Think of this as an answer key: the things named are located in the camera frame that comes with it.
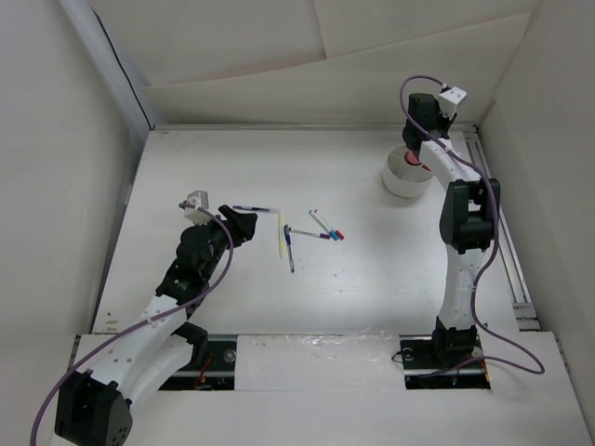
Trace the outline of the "pink capped glue bottle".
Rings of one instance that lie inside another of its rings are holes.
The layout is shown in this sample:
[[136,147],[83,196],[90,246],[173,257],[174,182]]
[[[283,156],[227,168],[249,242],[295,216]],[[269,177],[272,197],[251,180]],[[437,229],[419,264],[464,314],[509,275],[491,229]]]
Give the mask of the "pink capped glue bottle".
[[416,157],[416,155],[412,152],[412,151],[408,151],[404,156],[403,156],[404,160],[412,165],[412,166],[419,166],[422,165],[422,163],[418,160],[418,158]]

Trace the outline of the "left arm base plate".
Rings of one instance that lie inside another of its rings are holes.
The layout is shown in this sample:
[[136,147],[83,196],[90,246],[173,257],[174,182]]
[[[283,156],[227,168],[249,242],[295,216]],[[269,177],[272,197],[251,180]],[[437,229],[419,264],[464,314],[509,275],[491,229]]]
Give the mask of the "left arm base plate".
[[169,377],[161,391],[231,391],[234,390],[237,338],[215,337],[199,364],[189,364]]

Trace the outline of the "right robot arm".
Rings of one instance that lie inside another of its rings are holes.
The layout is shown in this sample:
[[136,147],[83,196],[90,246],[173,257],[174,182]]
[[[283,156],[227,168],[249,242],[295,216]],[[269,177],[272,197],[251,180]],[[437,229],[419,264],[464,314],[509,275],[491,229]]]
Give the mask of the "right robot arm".
[[407,149],[443,186],[445,197],[439,232],[446,247],[447,273],[443,305],[431,335],[430,355],[442,366],[465,360],[475,348],[472,296],[483,259],[496,237],[500,186],[464,160],[448,136],[454,116],[438,98],[409,96],[403,140]]

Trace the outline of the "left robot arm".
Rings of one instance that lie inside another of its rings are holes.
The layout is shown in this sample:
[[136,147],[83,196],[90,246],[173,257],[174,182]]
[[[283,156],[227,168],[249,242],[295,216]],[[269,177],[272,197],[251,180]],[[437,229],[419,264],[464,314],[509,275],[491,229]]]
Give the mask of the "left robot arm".
[[190,202],[182,208],[192,225],[139,321],[60,381],[54,432],[74,445],[125,444],[140,406],[174,372],[207,360],[208,333],[189,318],[218,285],[221,258],[252,240],[258,217],[227,205],[216,214]]

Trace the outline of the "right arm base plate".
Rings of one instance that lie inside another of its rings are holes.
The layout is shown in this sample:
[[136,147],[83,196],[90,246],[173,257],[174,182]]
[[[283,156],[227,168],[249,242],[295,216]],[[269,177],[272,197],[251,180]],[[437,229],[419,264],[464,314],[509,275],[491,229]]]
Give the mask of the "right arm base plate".
[[403,367],[407,390],[460,390],[491,388],[480,340],[471,348],[439,356],[428,336],[401,336],[391,360]]

